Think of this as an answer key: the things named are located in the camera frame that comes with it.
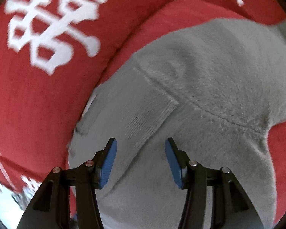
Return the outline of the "red bedspread with white print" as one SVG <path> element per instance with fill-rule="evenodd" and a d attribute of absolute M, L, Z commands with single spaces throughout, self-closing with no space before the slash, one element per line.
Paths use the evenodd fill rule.
<path fill-rule="evenodd" d="M 0 6 L 0 182 L 19 192 L 69 148 L 93 91 L 169 33 L 215 19 L 286 21 L 277 0 L 6 0 Z M 286 212 L 286 121 L 267 143 Z"/>

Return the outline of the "grey fleece sweater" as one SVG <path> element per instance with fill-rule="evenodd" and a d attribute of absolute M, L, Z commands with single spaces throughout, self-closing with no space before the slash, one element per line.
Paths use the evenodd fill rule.
<path fill-rule="evenodd" d="M 104 227 L 177 228 L 186 193 L 165 155 L 171 137 L 203 166 L 230 168 L 271 228 L 277 194 L 267 137 L 285 121 L 286 21 L 215 19 L 151 42 L 96 88 L 69 164 L 115 138 L 110 179 L 97 196 Z"/>

